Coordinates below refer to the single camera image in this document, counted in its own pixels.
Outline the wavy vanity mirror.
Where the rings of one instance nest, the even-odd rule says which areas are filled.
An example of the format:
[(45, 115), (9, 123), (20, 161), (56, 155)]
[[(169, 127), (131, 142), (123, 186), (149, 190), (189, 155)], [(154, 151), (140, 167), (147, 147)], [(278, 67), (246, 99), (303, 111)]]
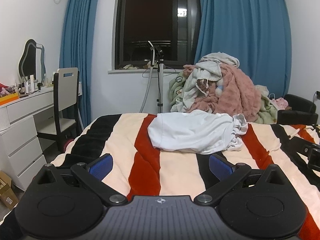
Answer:
[(29, 39), (25, 46), (18, 64), (18, 73), (22, 82), (30, 79), (33, 75), (38, 82), (44, 81), (46, 67), (44, 64), (44, 46)]

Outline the right blue curtain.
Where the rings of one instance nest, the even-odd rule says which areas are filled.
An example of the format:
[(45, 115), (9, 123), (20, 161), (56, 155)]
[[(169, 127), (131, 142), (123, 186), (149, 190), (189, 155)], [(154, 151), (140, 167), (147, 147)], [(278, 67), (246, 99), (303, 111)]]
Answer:
[(285, 0), (200, 0), (195, 61), (222, 52), (240, 61), (254, 84), (282, 97), (288, 93), (291, 28)]

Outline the pink fluffy blanket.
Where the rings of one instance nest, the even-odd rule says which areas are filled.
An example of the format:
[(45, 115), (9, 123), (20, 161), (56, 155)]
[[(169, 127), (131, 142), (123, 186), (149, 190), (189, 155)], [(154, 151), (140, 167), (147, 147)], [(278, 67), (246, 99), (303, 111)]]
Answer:
[(230, 116), (243, 114), (247, 121), (258, 118), (261, 92), (252, 80), (239, 68), (226, 63), (220, 64), (222, 88), (217, 81), (209, 81), (204, 93), (199, 92), (188, 113), (199, 109), (210, 113), (227, 113)]

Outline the white dressing table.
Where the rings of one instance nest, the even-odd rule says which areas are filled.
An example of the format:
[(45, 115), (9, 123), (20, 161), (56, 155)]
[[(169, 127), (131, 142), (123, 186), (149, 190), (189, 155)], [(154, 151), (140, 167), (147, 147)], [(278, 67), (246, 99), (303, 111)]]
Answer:
[(53, 107), (52, 87), (1, 106), (1, 171), (23, 191), (46, 163), (37, 134), (54, 130)]

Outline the striped fleece blanket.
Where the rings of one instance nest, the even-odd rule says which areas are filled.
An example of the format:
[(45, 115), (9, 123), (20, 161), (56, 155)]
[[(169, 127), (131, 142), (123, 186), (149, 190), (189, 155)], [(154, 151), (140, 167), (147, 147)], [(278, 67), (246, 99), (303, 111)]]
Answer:
[[(209, 156), (154, 148), (148, 136), (153, 114), (116, 114), (95, 119), (68, 144), (53, 164), (62, 168), (90, 163), (108, 153), (113, 169), (103, 182), (131, 199), (135, 195), (196, 197), (217, 183)], [(319, 239), (319, 172), (307, 167), (306, 157), (289, 146), (298, 137), (319, 143), (318, 125), (249, 123), (239, 151), (222, 151), (231, 163), (264, 169), (278, 165), (307, 207), (301, 239)]]

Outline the green printed blanket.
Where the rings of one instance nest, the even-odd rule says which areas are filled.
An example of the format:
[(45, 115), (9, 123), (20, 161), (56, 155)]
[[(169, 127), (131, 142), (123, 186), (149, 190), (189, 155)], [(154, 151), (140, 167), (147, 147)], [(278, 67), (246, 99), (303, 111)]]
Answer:
[(180, 98), (186, 79), (184, 71), (181, 71), (169, 82), (169, 101), (171, 106)]

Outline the blue curtain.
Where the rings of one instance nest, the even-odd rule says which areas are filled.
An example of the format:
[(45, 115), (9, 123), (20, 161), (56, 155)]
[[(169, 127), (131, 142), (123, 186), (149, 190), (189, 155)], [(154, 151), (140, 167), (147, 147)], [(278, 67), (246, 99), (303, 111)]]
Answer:
[(92, 54), (98, 0), (68, 0), (62, 31), (60, 68), (76, 67), (82, 84), (79, 102), (84, 126), (91, 123)]
[(288, 93), (291, 28), (285, 0), (200, 0), (195, 61), (222, 52), (240, 61), (254, 84), (282, 97)]

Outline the cardboard box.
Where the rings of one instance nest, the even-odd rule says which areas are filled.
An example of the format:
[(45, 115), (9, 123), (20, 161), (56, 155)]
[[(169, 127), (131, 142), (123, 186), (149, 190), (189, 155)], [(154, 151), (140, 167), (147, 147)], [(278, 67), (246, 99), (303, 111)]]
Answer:
[(3, 204), (12, 210), (18, 204), (18, 198), (11, 188), (12, 179), (3, 171), (0, 172), (0, 197)]

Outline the dark window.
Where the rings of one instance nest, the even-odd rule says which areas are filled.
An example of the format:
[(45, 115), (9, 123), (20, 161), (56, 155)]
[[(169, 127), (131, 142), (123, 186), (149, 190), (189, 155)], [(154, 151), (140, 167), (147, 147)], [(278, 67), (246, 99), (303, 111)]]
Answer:
[(200, 20), (200, 0), (118, 0), (115, 69), (142, 68), (151, 61), (151, 46), (170, 68), (192, 64)]

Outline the white grey garment pile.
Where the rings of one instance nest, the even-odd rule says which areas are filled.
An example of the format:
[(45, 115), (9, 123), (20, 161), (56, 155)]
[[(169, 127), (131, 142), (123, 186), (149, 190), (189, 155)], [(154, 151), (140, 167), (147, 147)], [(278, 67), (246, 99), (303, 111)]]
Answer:
[(222, 63), (240, 67), (240, 61), (236, 57), (221, 52), (205, 55), (195, 65), (183, 66), (182, 71), (187, 79), (180, 98), (171, 106), (170, 111), (186, 113), (191, 110), (198, 96), (208, 96), (210, 85), (218, 82), (222, 86)]

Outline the white t-shirt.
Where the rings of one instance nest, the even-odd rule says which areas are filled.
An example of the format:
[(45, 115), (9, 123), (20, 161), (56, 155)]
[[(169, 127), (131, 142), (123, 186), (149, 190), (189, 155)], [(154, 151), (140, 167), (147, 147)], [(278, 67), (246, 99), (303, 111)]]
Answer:
[(157, 114), (148, 126), (148, 135), (154, 148), (213, 154), (240, 150), (241, 136), (247, 130), (248, 123), (243, 114), (230, 116), (197, 109), (191, 113)]

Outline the garment steamer stand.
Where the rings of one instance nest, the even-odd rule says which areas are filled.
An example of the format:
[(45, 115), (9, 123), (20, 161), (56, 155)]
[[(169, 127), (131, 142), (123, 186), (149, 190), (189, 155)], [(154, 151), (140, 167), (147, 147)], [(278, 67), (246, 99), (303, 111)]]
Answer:
[(148, 84), (146, 87), (144, 99), (142, 105), (140, 107), (139, 113), (142, 113), (145, 108), (146, 101), (148, 99), (150, 87), (151, 87), (151, 80), (153, 75), (153, 69), (157, 69), (157, 86), (158, 86), (158, 99), (157, 99), (157, 107), (158, 113), (163, 113), (163, 78), (164, 78), (164, 54), (163, 51), (159, 46), (154, 46), (150, 40), (148, 40), (148, 45), (151, 50), (151, 62), (150, 66), (148, 67), (149, 70), (149, 77), (148, 77)]

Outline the left blue curtain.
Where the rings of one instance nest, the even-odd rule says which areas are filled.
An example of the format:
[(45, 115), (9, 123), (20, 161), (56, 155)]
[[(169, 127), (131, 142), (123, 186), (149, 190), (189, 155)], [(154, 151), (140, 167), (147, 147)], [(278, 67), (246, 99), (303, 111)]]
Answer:
[(84, 126), (91, 123), (92, 54), (98, 0), (68, 0), (62, 31), (60, 68), (76, 67), (82, 84), (79, 102)]

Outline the orange box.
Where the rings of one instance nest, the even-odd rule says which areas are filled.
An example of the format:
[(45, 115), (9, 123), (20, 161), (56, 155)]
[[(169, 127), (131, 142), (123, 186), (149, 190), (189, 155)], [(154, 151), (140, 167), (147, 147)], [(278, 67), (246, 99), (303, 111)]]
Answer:
[(4, 105), (6, 103), (12, 102), (19, 99), (18, 93), (9, 94), (3, 97), (0, 97), (0, 105)]

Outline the white black chair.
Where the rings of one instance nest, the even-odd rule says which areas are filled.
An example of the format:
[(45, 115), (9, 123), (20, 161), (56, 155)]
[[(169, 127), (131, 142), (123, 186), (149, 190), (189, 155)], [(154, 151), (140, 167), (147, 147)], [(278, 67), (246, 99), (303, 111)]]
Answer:
[[(53, 117), (39, 123), (37, 136), (57, 143), (60, 153), (65, 152), (67, 135), (72, 131), (79, 135), (79, 71), (76, 67), (60, 68), (53, 78)], [(60, 113), (72, 107), (73, 118), (64, 118)]]

